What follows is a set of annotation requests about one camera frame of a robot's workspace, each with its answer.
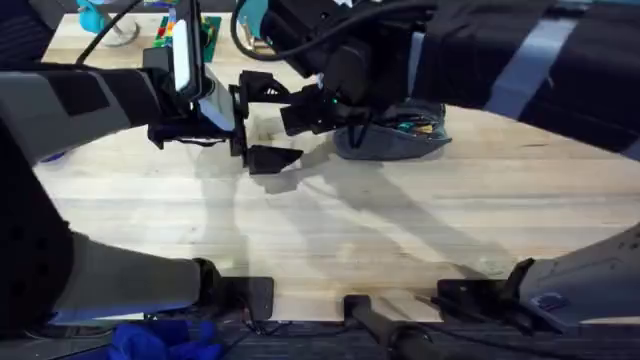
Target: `blue fabric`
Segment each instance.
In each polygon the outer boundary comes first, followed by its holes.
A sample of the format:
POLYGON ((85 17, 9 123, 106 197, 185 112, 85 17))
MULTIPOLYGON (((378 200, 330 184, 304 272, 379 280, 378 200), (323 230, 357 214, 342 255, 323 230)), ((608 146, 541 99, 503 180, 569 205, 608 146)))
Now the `blue fabric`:
POLYGON ((110 360, 215 360, 222 349, 213 344, 215 325, 200 324, 200 339, 189 341, 186 321, 153 321, 117 327, 109 348, 110 360))

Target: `wooden board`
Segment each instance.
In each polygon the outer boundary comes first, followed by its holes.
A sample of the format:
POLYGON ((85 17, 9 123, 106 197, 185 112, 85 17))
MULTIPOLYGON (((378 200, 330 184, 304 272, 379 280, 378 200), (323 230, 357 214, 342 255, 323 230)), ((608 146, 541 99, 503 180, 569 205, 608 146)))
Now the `wooden board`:
MULTIPOLYGON (((88 64, 140 66, 161 15, 133 16, 141 37, 99 47, 88 64)), ((223 83, 242 69, 273 72, 291 89, 310 81, 243 57, 221 16, 209 66, 223 83)), ((45 60, 73 62, 91 37, 66 15, 45 60)), ((308 154, 250 177, 226 145, 160 151, 137 129, 36 171, 72 227, 98 241, 273 276, 276 319, 339 320, 343 295, 363 292, 387 315, 434 320, 413 297, 440 278, 502 278, 520 259, 565 254, 640 219, 640 164, 498 116, 451 107, 444 151, 379 163, 342 160, 323 136, 287 138, 276 106, 251 114, 250 141, 308 154)))

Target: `wire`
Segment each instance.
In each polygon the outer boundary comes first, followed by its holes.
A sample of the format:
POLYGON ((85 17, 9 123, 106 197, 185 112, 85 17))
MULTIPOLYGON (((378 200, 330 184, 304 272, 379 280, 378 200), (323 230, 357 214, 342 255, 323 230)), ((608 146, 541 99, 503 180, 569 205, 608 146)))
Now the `wire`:
POLYGON ((231 350, 233 350, 236 346, 238 346, 238 344, 240 344, 241 342, 243 342, 245 339, 247 339, 249 336, 253 334, 254 333, 252 332, 243 334, 242 336, 234 340, 231 344, 229 344, 228 346, 225 346, 225 348, 220 352, 220 356, 218 356, 218 360, 222 360, 222 358, 227 356, 231 352, 231 350))
POLYGON ((280 61, 286 58, 296 56, 303 52, 309 51, 322 43, 341 35, 342 33, 355 28, 356 26, 361 25, 367 21, 375 20, 381 18, 383 16, 389 15, 391 13, 403 12, 403 11, 416 11, 416 10, 435 10, 437 1, 434 0, 405 0, 401 2, 393 2, 389 5, 380 5, 373 9, 364 10, 359 14, 353 15, 351 18, 348 18, 344 22, 340 23, 338 26, 332 28, 331 30, 323 33, 317 38, 300 45, 296 48, 280 51, 275 55, 265 55, 258 54, 250 49, 247 49, 240 42, 240 38, 238 37, 238 13, 240 9, 244 5, 246 0, 239 0, 235 9, 231 13, 231 39, 233 43, 236 45, 238 50, 242 54, 247 57, 250 57, 254 60, 259 61, 280 61))
POLYGON ((116 23, 120 21, 120 19, 122 19, 123 16, 125 16, 127 13, 133 10, 133 8, 141 2, 142 0, 133 0, 129 5, 127 5, 126 8, 122 9, 122 11, 120 11, 113 19, 111 19, 111 21, 109 21, 107 25, 105 25, 105 27, 102 30, 100 30, 98 35, 96 35, 96 37, 93 38, 93 40, 91 40, 91 42, 89 43, 87 48, 84 49, 82 54, 78 56, 78 59, 76 60, 76 65, 84 64, 84 61, 87 59, 87 57, 89 57, 89 55, 91 55, 93 50, 96 48, 96 46, 98 46, 100 41, 102 41, 102 38, 104 38, 104 36, 107 35, 109 30, 111 30, 111 28, 113 28, 116 25, 116 23))
POLYGON ((107 329, 103 332, 100 332, 97 334, 91 334, 91 335, 70 335, 70 336, 47 336, 33 330, 24 330, 23 332, 28 337, 36 340, 62 340, 62 339, 90 340, 90 339, 101 339, 101 338, 104 338, 105 336, 111 335, 113 333, 113 329, 107 329))
POLYGON ((259 336, 271 336, 271 337, 285 338, 285 339, 314 339, 314 338, 338 336, 353 330, 352 327, 342 327, 342 329, 337 331, 319 332, 319 333, 312 333, 312 334, 278 334, 280 330, 293 325, 293 322, 289 321, 287 323, 276 326, 272 330, 267 330, 262 325, 262 323, 255 320, 253 309, 249 306, 249 302, 246 299, 243 299, 241 297, 239 299, 244 303, 245 311, 249 314, 249 321, 250 321, 250 322, 247 322, 243 318, 242 323, 247 329, 249 329, 254 334, 259 336))
POLYGON ((497 349, 501 349, 501 350, 508 350, 508 351, 513 351, 513 352, 517 352, 517 353, 521 353, 521 354, 534 355, 534 356, 547 357, 547 358, 554 358, 554 359, 560 359, 560 360, 589 360, 587 358, 580 357, 580 356, 577 356, 577 355, 559 354, 559 353, 556 353, 556 352, 553 352, 553 351, 534 349, 534 348, 530 348, 530 347, 527 347, 527 346, 511 345, 511 344, 493 342, 493 341, 490 341, 490 340, 478 339, 478 338, 474 338, 474 337, 471 337, 471 336, 458 334, 456 332, 449 331, 447 329, 441 328, 440 326, 437 326, 437 325, 434 325, 434 324, 430 324, 430 323, 419 323, 419 326, 425 328, 424 331, 425 331, 426 334, 428 334, 427 330, 432 330, 432 331, 439 332, 441 334, 450 336, 450 337, 452 337, 454 339, 463 340, 463 341, 467 341, 467 342, 472 342, 472 343, 476 343, 476 344, 480 344, 480 345, 484 345, 484 346, 489 346, 489 347, 493 347, 493 348, 497 348, 497 349))

